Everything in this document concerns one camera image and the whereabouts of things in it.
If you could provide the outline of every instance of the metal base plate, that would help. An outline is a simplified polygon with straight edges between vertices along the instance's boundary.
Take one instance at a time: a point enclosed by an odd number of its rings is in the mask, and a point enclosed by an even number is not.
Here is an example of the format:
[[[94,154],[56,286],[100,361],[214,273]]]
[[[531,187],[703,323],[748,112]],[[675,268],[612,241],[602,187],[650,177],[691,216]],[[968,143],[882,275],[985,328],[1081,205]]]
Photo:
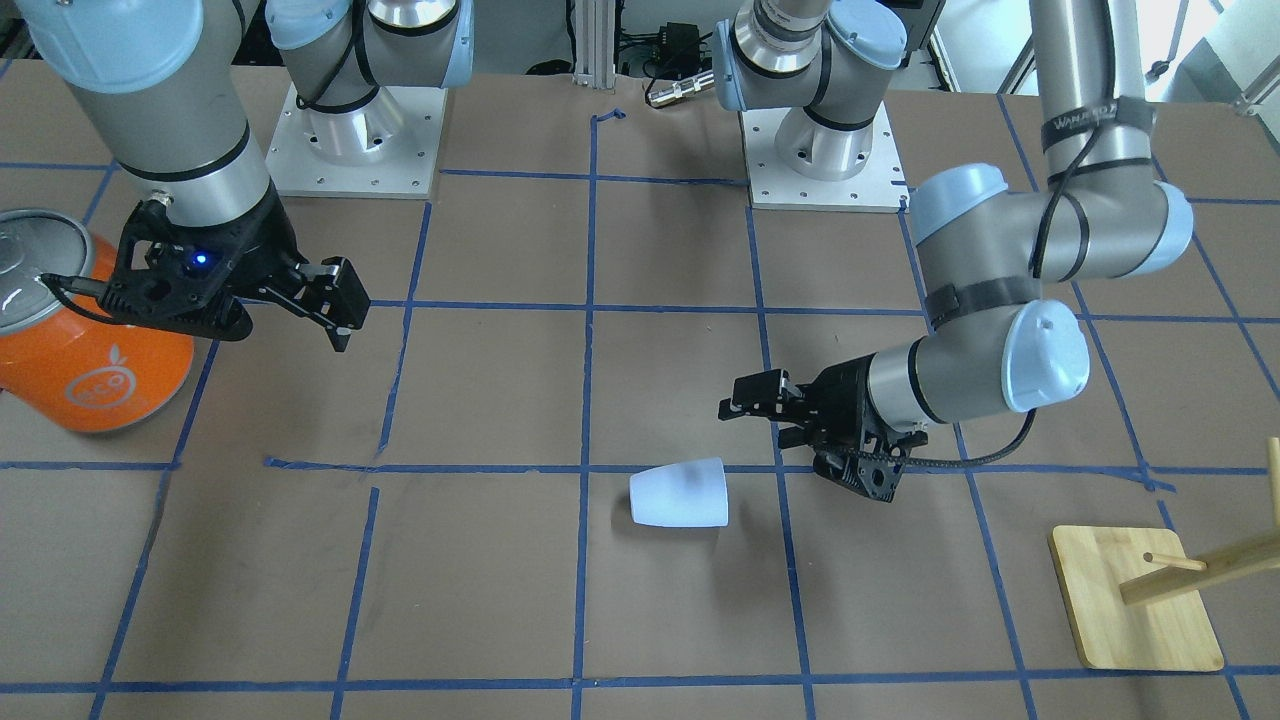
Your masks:
[[[790,108],[741,113],[751,206],[772,210],[897,213],[908,202],[906,177],[882,102],[876,111],[876,140],[863,172],[847,181],[819,181],[792,170],[778,156],[773,138]]]
[[[413,142],[374,165],[337,165],[311,149],[307,122],[289,86],[280,120],[271,136],[266,169],[280,195],[292,197],[393,197],[426,200],[431,196],[444,102],[448,91],[438,87],[388,87],[404,115]]]

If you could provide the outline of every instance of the light blue joint cap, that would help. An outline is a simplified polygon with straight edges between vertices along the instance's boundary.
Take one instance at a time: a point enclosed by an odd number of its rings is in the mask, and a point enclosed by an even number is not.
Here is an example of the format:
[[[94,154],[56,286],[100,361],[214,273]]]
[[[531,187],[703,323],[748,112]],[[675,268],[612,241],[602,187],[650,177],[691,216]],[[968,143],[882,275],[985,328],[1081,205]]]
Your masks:
[[[266,27],[279,50],[315,42],[351,10],[351,0],[266,0]]]
[[[1009,190],[995,165],[973,163],[943,170],[911,193],[911,236],[920,245],[951,220]]]
[[[827,23],[837,41],[877,68],[896,70],[902,63],[906,27],[876,0],[835,0]]]
[[[111,95],[164,82],[195,53],[205,27],[201,0],[18,0],[18,9],[63,79]]]
[[[440,87],[462,87],[471,82],[475,68],[475,10],[471,0],[461,0],[458,8],[458,29],[453,35],[453,53],[449,54],[449,67],[444,70]]]
[[[733,49],[730,45],[733,38],[732,20],[716,23],[716,35],[712,36],[712,69],[716,70],[716,99],[721,108],[735,113],[746,110],[746,100],[742,99],[742,86],[737,83],[737,63],[733,61]]]
[[[1165,191],[1165,197],[1169,200],[1165,231],[1160,233],[1160,240],[1151,249],[1151,255],[1147,255],[1140,265],[1120,275],[1123,278],[1164,270],[1181,258],[1192,242],[1192,232],[1196,231],[1196,213],[1192,211],[1192,204],[1187,201],[1183,191],[1167,182],[1157,182],[1156,187]]]
[[[1000,365],[1005,405],[1027,413],[1071,400],[1088,382],[1089,343],[1071,309],[1057,300],[1023,306],[1009,328]]]

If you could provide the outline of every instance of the silver lid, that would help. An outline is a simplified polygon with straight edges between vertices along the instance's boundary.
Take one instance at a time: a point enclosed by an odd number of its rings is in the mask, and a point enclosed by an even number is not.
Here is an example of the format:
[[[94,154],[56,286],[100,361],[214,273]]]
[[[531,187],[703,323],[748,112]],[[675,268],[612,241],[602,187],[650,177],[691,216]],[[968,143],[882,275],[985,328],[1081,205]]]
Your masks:
[[[59,307],[41,273],[83,275],[93,266],[84,225],[54,210],[0,213],[0,336],[28,328]]]

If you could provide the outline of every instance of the orange canister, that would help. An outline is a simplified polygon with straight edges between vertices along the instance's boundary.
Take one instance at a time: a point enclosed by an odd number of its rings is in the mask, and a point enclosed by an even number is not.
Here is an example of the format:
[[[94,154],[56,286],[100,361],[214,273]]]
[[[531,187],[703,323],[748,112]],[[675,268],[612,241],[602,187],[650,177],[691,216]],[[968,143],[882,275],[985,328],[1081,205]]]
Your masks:
[[[115,249],[67,215],[0,213],[0,388],[69,430],[137,423],[191,372],[189,337],[82,318],[40,282],[41,273],[106,279],[114,264]],[[102,314],[91,299],[76,302]]]

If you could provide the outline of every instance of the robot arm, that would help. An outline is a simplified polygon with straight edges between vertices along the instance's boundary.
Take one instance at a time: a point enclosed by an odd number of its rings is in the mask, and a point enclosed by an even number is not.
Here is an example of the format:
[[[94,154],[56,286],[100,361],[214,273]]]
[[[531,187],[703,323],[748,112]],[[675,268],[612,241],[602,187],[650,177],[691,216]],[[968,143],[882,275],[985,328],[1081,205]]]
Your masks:
[[[1029,413],[1084,389],[1088,345],[1042,283],[1165,268],[1190,241],[1192,209],[1152,181],[1133,0],[1032,0],[1032,20],[1051,190],[1010,193],[991,165],[923,183],[911,223],[933,333],[808,386],[782,370],[740,378],[721,419],[794,423],[780,445],[810,445],[819,474],[890,501],[931,424]]]
[[[42,278],[64,304],[87,295],[104,322],[242,340],[252,320],[241,299],[265,300],[320,324],[338,351],[364,324],[370,300],[351,263],[312,264],[298,251],[232,87],[228,68],[259,4],[18,3],[142,197],[109,281]],[[383,83],[470,78],[470,0],[269,0],[268,10],[314,124],[346,161],[376,161],[396,135]]]
[[[794,108],[780,156],[820,181],[858,174],[906,29],[876,0],[748,0],[713,37],[716,92],[728,110]]]

